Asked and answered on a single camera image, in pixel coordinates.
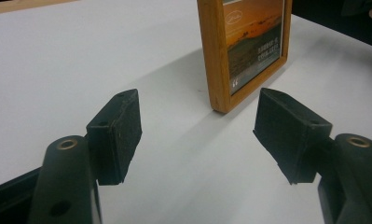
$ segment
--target tabletop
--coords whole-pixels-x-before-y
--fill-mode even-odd
[[[372,47],[293,16],[287,63],[262,87],[372,139]],[[103,223],[324,223],[317,176],[289,185],[253,135],[258,90],[209,105],[196,1],[76,1],[0,14],[0,184],[137,89],[143,135]]]

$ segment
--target logo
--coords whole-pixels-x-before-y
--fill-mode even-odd
[[[239,10],[233,11],[226,16],[226,24],[235,24],[241,20],[243,13]]]

